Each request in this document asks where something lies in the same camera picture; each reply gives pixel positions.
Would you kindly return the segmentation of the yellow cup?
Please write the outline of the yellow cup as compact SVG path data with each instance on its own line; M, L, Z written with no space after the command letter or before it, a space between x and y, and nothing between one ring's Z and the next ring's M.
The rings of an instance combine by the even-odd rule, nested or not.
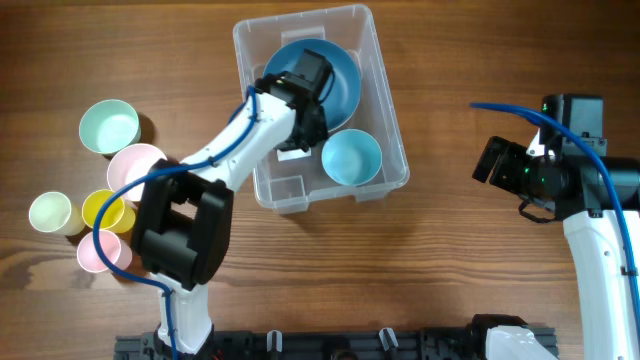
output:
M112 190L101 189L91 193L85 199L81 215L90 228L94 227L99 210L113 194ZM133 207L122 198L118 198L106 209L99 228L114 233L125 233L133 228L135 216Z

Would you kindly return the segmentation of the dark blue bowl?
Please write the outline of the dark blue bowl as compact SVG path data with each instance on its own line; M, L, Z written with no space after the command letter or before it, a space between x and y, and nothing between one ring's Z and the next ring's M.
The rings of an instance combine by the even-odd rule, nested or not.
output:
M351 118L361 98L361 75L356 62L346 50L323 39L296 40L279 49L269 59L263 74L291 71L305 49L322 55L333 67L333 76L320 96L320 99L324 99L322 106L328 130L333 132Z

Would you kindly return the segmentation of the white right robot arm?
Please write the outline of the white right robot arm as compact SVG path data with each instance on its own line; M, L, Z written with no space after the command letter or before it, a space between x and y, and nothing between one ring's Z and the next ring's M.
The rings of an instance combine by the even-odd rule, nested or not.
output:
M569 244L579 291L585 356L639 356L639 164L551 142L545 156L504 138L490 138L474 179L550 212Z

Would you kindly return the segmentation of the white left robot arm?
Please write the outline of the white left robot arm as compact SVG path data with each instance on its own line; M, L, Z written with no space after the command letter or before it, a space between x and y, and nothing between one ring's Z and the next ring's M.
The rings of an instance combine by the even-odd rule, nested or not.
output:
M179 163L157 161L140 179L131 245L159 289L156 354L212 356L206 286L229 247L235 192L272 150L308 150L327 139L324 100L332 85L329 72L267 74L209 144Z

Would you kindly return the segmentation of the light blue small bowl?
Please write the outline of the light blue small bowl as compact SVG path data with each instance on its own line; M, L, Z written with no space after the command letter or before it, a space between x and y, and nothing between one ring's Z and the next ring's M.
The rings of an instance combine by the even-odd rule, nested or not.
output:
M346 129L330 136L321 152L325 173L343 186L371 181L382 167L382 150L376 139L359 129Z

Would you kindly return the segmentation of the mint green small bowl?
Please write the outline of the mint green small bowl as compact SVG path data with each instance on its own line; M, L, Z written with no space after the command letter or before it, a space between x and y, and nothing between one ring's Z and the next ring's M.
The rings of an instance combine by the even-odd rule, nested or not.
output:
M79 123L79 138L90 151L114 155L141 137L138 113L127 102L107 99L91 106Z

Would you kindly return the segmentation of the pink small bowl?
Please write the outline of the pink small bowl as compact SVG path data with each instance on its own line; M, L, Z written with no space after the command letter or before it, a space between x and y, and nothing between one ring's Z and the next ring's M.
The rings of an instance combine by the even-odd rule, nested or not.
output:
M107 184L117 191L134 180L146 175L158 160L166 160L162 150L151 144L138 143L125 147L110 161L107 169Z

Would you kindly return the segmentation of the cream cup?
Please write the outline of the cream cup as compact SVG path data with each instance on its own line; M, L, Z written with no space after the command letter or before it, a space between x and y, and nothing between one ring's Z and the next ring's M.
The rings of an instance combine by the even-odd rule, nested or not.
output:
M56 191L39 195L29 208L28 218L31 226L42 233L75 236L85 227L79 207Z

